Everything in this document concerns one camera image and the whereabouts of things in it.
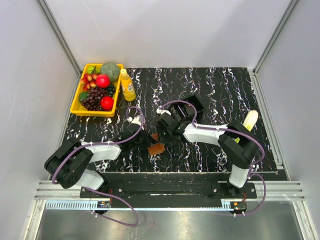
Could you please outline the brown leather card holder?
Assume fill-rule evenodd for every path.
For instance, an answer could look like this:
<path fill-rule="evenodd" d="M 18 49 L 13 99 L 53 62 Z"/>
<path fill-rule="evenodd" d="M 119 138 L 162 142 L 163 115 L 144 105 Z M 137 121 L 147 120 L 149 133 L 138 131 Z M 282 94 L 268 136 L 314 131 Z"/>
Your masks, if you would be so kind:
<path fill-rule="evenodd" d="M 152 139 L 156 141 L 153 145 L 147 148 L 149 155 L 151 157 L 159 155 L 163 153 L 166 149 L 165 146 L 161 143 L 159 143 L 159 136 L 157 133 L 154 133 L 151 135 Z"/>

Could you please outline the black plastic card box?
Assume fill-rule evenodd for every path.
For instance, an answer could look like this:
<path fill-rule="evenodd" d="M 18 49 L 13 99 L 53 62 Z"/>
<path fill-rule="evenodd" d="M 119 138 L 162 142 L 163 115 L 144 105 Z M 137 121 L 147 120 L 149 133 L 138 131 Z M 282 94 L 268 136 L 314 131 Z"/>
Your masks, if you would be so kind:
<path fill-rule="evenodd" d="M 183 99 L 183 101 L 188 102 L 195 107 L 197 111 L 196 120 L 198 121 L 202 117 L 205 110 L 205 107 L 202 105 L 198 97 L 195 95 L 191 95 Z M 195 111 L 190 104 L 175 102 L 169 105 L 167 110 L 177 121 L 192 121 L 195 115 Z"/>

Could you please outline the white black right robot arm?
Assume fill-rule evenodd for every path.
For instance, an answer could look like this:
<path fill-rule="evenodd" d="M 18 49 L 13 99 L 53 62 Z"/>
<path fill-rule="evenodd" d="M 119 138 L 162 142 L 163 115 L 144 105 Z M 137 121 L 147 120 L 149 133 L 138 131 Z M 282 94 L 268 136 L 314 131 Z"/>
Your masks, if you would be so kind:
<path fill-rule="evenodd" d="M 186 116 L 158 109 L 157 114 L 156 129 L 160 143 L 205 143 L 221 147 L 232 164 L 228 194 L 239 198 L 245 193 L 251 164 L 258 150 L 264 152 L 264 149 L 243 124 L 204 125 L 193 122 L 193 113 Z"/>

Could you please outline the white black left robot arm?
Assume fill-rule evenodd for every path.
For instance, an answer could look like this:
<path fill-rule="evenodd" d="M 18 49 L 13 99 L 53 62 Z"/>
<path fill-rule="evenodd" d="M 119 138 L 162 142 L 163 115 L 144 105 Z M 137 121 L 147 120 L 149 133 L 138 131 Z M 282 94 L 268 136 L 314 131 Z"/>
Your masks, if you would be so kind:
<path fill-rule="evenodd" d="M 74 185 L 89 187 L 98 198 L 107 195 L 109 186 L 96 171 L 87 169 L 93 162 L 116 160 L 121 153 L 135 148 L 148 149 L 157 141 L 144 129 L 143 118 L 135 117 L 114 141 L 81 142 L 71 137 L 65 141 L 44 163 L 44 169 L 52 176 L 54 184 L 64 189 Z"/>

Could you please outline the yellow juice bottle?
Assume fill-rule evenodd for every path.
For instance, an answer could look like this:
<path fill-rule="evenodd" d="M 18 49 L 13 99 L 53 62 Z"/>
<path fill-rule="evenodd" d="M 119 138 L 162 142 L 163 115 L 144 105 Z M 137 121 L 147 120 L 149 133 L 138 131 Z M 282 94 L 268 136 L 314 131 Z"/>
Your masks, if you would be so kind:
<path fill-rule="evenodd" d="M 129 102 L 134 101 L 136 99 L 136 91 L 132 79 L 125 68 L 120 70 L 120 79 L 124 99 Z"/>

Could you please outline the red pomegranate lower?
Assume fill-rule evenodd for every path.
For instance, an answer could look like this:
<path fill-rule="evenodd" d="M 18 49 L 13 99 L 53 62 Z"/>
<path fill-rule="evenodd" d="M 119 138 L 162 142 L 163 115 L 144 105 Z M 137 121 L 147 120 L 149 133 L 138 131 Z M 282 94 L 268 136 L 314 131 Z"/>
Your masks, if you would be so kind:
<path fill-rule="evenodd" d="M 105 96 L 100 100 L 100 106 L 104 111 L 111 111 L 113 109 L 114 99 L 110 96 Z"/>

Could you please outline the red pomegranate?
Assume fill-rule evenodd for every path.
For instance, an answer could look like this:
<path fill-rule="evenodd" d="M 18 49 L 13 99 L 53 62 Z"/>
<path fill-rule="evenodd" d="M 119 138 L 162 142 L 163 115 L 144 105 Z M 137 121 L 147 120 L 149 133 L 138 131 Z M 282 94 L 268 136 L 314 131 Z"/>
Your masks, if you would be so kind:
<path fill-rule="evenodd" d="M 104 111 L 111 111 L 113 109 L 114 99 L 110 96 L 105 96 L 100 100 L 100 106 Z"/>
<path fill-rule="evenodd" d="M 110 78 L 105 74 L 100 74 L 96 78 L 96 85 L 99 88 L 107 88 L 110 85 Z"/>

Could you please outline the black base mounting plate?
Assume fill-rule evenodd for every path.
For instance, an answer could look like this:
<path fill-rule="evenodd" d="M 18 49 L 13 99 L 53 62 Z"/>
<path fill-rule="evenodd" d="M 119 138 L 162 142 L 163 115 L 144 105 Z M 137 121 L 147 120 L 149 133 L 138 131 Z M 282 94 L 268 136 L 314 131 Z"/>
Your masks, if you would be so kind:
<path fill-rule="evenodd" d="M 228 173 L 119 173 L 106 172 L 99 191 L 126 200 L 135 209 L 214 208 L 222 200 L 257 199 L 256 188 L 229 183 Z"/>

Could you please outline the black grape bunch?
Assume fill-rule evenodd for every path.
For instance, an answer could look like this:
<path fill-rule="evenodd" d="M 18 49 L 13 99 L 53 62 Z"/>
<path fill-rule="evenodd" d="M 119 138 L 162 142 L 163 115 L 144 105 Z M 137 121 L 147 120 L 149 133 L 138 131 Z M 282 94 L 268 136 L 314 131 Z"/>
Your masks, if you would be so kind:
<path fill-rule="evenodd" d="M 114 94 L 115 94 L 115 92 L 116 92 L 116 86 L 113 84 L 113 83 L 111 83 L 107 88 L 106 88 L 106 96 L 108 96 L 108 97 L 113 97 L 114 96 Z"/>

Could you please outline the dark purple grape bunch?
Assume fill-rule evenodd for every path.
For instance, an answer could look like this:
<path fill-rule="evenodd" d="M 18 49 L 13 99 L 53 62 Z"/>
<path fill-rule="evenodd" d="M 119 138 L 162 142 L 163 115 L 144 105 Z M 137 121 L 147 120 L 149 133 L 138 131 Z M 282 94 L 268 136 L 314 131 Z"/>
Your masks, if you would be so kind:
<path fill-rule="evenodd" d="M 88 96 L 80 104 L 88 111 L 102 111 L 100 102 L 107 96 L 107 89 L 95 87 L 88 91 Z"/>

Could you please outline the red pomegranate upper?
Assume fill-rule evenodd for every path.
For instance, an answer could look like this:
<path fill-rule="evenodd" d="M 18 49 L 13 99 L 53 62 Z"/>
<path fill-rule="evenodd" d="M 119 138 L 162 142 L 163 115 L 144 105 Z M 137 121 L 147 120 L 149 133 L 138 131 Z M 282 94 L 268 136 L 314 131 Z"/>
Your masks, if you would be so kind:
<path fill-rule="evenodd" d="M 105 74 L 100 74 L 96 78 L 96 85 L 99 88 L 107 88 L 110 85 L 110 78 Z"/>

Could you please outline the yellow plastic fruit tray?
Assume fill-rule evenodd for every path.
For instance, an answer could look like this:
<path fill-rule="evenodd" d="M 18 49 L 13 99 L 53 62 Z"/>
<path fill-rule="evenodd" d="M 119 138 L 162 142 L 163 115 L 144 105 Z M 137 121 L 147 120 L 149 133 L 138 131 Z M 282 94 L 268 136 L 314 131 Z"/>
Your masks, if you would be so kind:
<path fill-rule="evenodd" d="M 123 68 L 112 62 L 86 64 L 70 112 L 81 117 L 114 117 Z"/>

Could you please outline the green lime fruit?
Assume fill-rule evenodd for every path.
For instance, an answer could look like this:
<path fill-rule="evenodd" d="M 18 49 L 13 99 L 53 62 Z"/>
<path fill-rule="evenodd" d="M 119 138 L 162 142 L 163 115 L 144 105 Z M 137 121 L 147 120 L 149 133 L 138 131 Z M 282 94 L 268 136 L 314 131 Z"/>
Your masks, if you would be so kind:
<path fill-rule="evenodd" d="M 81 103 L 84 99 L 87 98 L 88 96 L 88 92 L 87 91 L 83 91 L 78 95 L 78 101 Z"/>

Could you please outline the green melon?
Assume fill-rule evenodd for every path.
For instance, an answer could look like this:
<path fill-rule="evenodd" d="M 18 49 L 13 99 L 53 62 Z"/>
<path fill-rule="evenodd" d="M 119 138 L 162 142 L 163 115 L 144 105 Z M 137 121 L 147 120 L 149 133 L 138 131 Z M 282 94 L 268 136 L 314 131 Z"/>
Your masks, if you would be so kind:
<path fill-rule="evenodd" d="M 107 75 L 112 83 L 119 79 L 120 71 L 119 66 L 113 62 L 105 63 L 100 67 L 100 73 Z"/>

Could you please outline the small red fruit cluster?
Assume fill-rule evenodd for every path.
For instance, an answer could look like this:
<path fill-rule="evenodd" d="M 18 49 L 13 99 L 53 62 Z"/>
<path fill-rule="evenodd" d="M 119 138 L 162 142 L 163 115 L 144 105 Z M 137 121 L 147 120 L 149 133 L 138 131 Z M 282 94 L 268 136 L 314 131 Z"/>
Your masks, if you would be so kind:
<path fill-rule="evenodd" d="M 97 84 L 96 84 L 96 79 L 97 79 L 97 74 L 88 74 L 85 73 L 83 77 L 80 80 L 80 84 L 82 85 L 82 90 L 85 92 L 88 92 L 91 89 L 94 89 Z"/>

